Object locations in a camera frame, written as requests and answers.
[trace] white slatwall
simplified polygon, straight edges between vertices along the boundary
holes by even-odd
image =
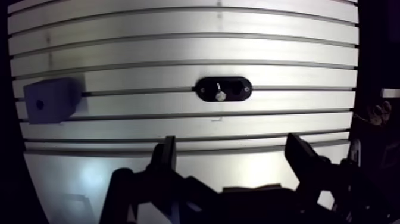
[[[9,7],[11,70],[28,149],[191,149],[343,140],[357,82],[358,13],[334,0],[26,0]],[[243,102],[203,102],[202,77],[243,76]],[[74,77],[59,125],[30,125],[23,87]]]

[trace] small knob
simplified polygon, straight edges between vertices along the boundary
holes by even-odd
[[[215,99],[216,99],[217,101],[219,101],[219,102],[222,102],[222,101],[224,101],[224,100],[226,99],[226,93],[224,93],[224,92],[221,90],[221,86],[220,86],[219,83],[217,83],[217,87],[218,87],[218,92],[217,92],[217,94],[215,95]]]

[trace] mounting hardware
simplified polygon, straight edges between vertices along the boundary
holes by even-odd
[[[219,83],[217,83],[217,87],[218,87],[218,92],[215,95],[215,99],[219,102],[222,102],[226,99],[226,94],[221,90],[221,86]]]
[[[244,101],[250,97],[252,85],[244,77],[205,77],[193,90],[206,102]]]

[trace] horizontal groove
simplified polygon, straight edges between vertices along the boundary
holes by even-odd
[[[353,89],[333,86],[253,86],[253,91],[355,91]]]
[[[315,113],[340,113],[349,112],[351,109],[328,109],[328,110],[279,110],[279,111],[246,111],[246,112],[217,112],[217,113],[182,113],[182,114],[150,114],[150,115],[118,115],[118,116],[92,116],[71,117],[66,122],[83,122],[94,120],[138,120],[138,119],[178,119],[195,117],[237,117],[258,115],[286,115],[286,114],[315,114]]]
[[[358,6],[358,3],[357,3],[357,2],[353,2],[353,1],[350,1],[350,0],[332,0],[332,1],[336,1],[336,2],[341,2],[341,3],[344,3],[344,4],[349,4],[349,5]]]
[[[11,17],[13,15],[19,15],[19,14],[25,13],[27,11],[34,10],[36,8],[46,7],[48,5],[53,5],[53,4],[62,2],[62,1],[68,1],[68,0],[53,0],[53,1],[49,1],[49,2],[43,2],[43,3],[40,3],[40,4],[32,5],[32,6],[29,6],[29,7],[14,11],[12,13],[9,13],[8,16]]]
[[[351,23],[349,21],[340,20],[336,18],[328,18],[319,15],[311,15],[306,13],[296,13],[290,11],[280,11],[280,10],[266,10],[266,9],[256,9],[256,8],[240,8],[240,7],[165,7],[165,8],[149,8],[149,9],[142,9],[142,10],[128,10],[122,12],[114,12],[114,13],[105,13],[105,14],[97,14],[97,15],[89,15],[80,18],[72,18],[69,20],[58,21],[42,26],[37,26],[33,28],[29,28],[26,30],[22,30],[19,32],[12,33],[12,36],[23,35],[26,33],[48,29],[52,27],[62,26],[65,24],[72,24],[72,23],[79,23],[81,21],[89,21],[95,20],[100,18],[107,18],[107,17],[116,17],[122,15],[131,15],[131,14],[144,14],[144,13],[165,13],[165,12],[179,12],[179,11],[221,11],[221,12],[239,12],[239,13],[267,13],[272,15],[287,15],[292,17],[300,17],[300,18],[310,18],[313,20],[321,20],[327,21],[331,23],[338,23],[344,24],[348,26],[355,26],[355,23]]]
[[[302,38],[296,36],[283,36],[283,35],[265,35],[257,33],[217,33],[217,32],[203,32],[203,33],[168,33],[168,34],[157,34],[157,35],[141,35],[141,36],[131,36],[122,38],[110,38],[101,39],[96,41],[84,41],[79,43],[70,43],[66,45],[53,46],[44,49],[38,49],[34,51],[28,51],[24,53],[15,54],[14,58],[21,58],[26,56],[31,56],[35,54],[47,53],[51,51],[60,51],[64,49],[79,48],[83,46],[93,46],[102,45],[108,43],[120,43],[120,42],[130,42],[130,41],[148,41],[156,39],[183,39],[183,38],[244,38],[244,39],[270,39],[270,40],[280,40],[280,41],[297,41],[297,42],[307,42],[307,43],[320,43],[325,45],[342,46],[347,48],[357,48],[358,45],[351,43],[343,43],[338,41],[327,41],[316,38]]]
[[[81,67],[77,69],[62,69],[55,71],[45,71],[40,73],[25,74],[14,76],[13,80],[31,79],[42,76],[55,76],[60,74],[81,73],[86,71],[127,69],[133,67],[159,67],[159,66],[201,66],[201,65],[272,65],[272,66],[301,66],[301,67],[321,67],[330,69],[355,70],[354,66],[328,63],[312,63],[302,61],[275,61],[275,60],[179,60],[179,61],[150,61],[142,63],[109,64],[104,66]]]
[[[348,143],[348,140],[334,140],[325,142],[315,142],[310,143],[313,148],[317,147],[328,147],[334,145],[342,145]],[[272,146],[272,147],[258,147],[258,148],[235,148],[226,150],[184,150],[181,151],[177,148],[177,156],[186,155],[229,155],[229,154],[249,154],[249,153],[269,153],[275,151],[285,150],[284,145]],[[62,150],[28,150],[25,154],[34,155],[67,155],[67,156],[99,156],[99,157],[119,157],[119,156],[138,156],[138,157],[148,157],[152,154],[151,151],[62,151]]]
[[[329,133],[348,132],[348,129],[319,130],[313,132],[293,132],[297,135],[319,135]],[[279,138],[286,137],[287,134],[270,135],[243,135],[243,136],[218,136],[202,138],[176,138],[176,142],[205,142],[205,141],[228,141],[260,138]],[[50,143],[160,143],[164,138],[154,139],[24,139],[25,142],[50,142]]]
[[[167,94],[175,92],[194,92],[194,87],[181,88],[150,88],[150,89],[124,89],[114,91],[83,92],[82,97],[100,97],[110,95],[134,95],[134,94]],[[323,86],[253,86],[253,91],[355,91],[346,87]],[[25,98],[15,98],[15,102],[23,102]]]

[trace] small hole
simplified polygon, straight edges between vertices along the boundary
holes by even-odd
[[[43,103],[43,101],[41,101],[41,100],[36,101],[37,109],[43,110],[44,106],[45,106],[45,104]]]

